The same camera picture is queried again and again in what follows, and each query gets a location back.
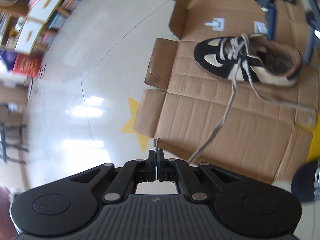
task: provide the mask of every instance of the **white cabinet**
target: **white cabinet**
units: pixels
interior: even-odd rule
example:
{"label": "white cabinet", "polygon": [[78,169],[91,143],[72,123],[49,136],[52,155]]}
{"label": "white cabinet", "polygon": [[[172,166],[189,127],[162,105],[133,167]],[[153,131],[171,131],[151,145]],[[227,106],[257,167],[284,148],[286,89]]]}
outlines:
{"label": "white cabinet", "polygon": [[43,23],[27,19],[20,31],[15,52],[30,54],[42,27]]}
{"label": "white cabinet", "polygon": [[28,18],[46,23],[60,0],[40,0],[29,11]]}

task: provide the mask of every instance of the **shoe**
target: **shoe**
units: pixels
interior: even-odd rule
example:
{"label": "shoe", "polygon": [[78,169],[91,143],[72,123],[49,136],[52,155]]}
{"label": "shoe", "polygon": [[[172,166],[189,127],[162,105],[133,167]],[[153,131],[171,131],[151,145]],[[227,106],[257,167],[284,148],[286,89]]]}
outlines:
{"label": "shoe", "polygon": [[250,81],[248,68],[253,82],[287,87],[298,81],[302,66],[297,49],[268,41],[264,34],[202,41],[195,47],[194,58],[219,78],[232,80],[236,73],[237,81]]}

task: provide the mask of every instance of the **metal pin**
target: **metal pin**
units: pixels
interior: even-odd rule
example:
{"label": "metal pin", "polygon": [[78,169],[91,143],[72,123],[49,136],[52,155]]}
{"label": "metal pin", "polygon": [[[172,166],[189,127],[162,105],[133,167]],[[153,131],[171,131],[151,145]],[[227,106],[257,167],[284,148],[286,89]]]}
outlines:
{"label": "metal pin", "polygon": [[160,141],[160,138],[157,138],[156,139],[156,153],[158,152],[158,149],[159,149],[159,141]]}

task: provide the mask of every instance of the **shoelace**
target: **shoelace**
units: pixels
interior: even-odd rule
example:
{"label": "shoelace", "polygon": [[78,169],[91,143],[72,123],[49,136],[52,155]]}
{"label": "shoelace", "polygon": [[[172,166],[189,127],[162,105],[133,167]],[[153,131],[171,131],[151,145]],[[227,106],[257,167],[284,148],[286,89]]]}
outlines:
{"label": "shoelace", "polygon": [[[217,133],[219,132],[219,130],[222,128],[222,126],[224,125],[226,118],[230,112],[231,109],[231,105],[233,103],[233,100],[235,99],[235,95],[236,95],[236,89],[237,89],[237,80],[236,80],[236,75],[240,69],[240,66],[242,64],[242,58],[239,57],[239,53],[240,51],[243,49],[243,47],[245,47],[245,51],[247,53],[247,55],[249,55],[249,39],[248,36],[246,34],[242,34],[242,41],[239,43],[239,38],[231,38],[230,39],[230,44],[231,44],[231,48],[229,48],[228,50],[228,59],[231,59],[232,57],[234,59],[238,59],[237,65],[236,65],[236,71],[232,77],[232,81],[231,81],[231,88],[232,88],[232,92],[231,92],[231,96],[230,99],[228,101],[227,104],[227,108],[226,111],[224,113],[224,115],[222,116],[222,118],[219,120],[219,122],[216,124],[216,126],[214,127],[214,129],[212,130],[209,138],[206,140],[206,142],[201,145],[192,155],[191,157],[188,159],[188,163],[191,164],[196,158],[198,158],[202,152],[204,151],[204,149],[214,140],[214,138],[216,137]],[[227,38],[224,38],[221,41],[221,46],[220,46],[220,58],[222,60],[225,59],[224,57],[224,49],[225,49],[225,44],[227,42]],[[252,77],[249,71],[249,65],[248,62],[246,60],[243,61],[243,67],[248,75],[249,78],[249,83],[251,85],[252,90],[254,91],[254,93],[256,94],[256,96],[261,99],[264,102],[268,102],[268,103],[273,103],[275,105],[279,105],[279,106],[286,106],[288,108],[294,108],[294,109],[298,109],[298,110],[302,110],[302,111],[307,111],[307,112],[317,112],[316,108],[312,108],[312,107],[308,107],[308,106],[303,106],[303,105],[299,105],[299,104],[295,104],[295,103],[291,103],[291,102],[286,102],[286,101],[282,101],[282,100],[276,100],[276,99],[269,99],[269,98],[265,98],[263,96],[261,96],[258,91],[256,90],[255,86],[253,85],[253,81],[252,81]]]}

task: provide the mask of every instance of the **chair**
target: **chair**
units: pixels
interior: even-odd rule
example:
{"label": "chair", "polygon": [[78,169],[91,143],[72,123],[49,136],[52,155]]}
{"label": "chair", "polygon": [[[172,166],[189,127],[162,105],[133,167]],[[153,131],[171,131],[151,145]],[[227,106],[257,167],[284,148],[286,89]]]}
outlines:
{"label": "chair", "polygon": [[[276,29],[276,5],[275,0],[255,0],[260,6],[261,10],[266,15],[266,21],[268,22],[268,39],[271,41],[274,39]],[[306,21],[310,25],[308,44],[303,57],[305,63],[309,63],[312,55],[312,51],[315,48],[320,48],[320,9],[316,0],[308,0],[312,11],[306,15]]]}
{"label": "chair", "polygon": [[5,141],[5,130],[6,128],[12,129],[12,128],[19,128],[20,134],[22,133],[22,127],[24,125],[20,126],[10,126],[6,127],[3,122],[0,123],[0,156],[2,157],[4,163],[7,163],[8,161],[14,162],[14,163],[20,163],[20,164],[27,164],[25,161],[18,160],[16,158],[11,158],[7,155],[7,147],[14,147],[18,150],[26,151],[28,152],[28,149],[23,148],[21,144],[9,144]]}

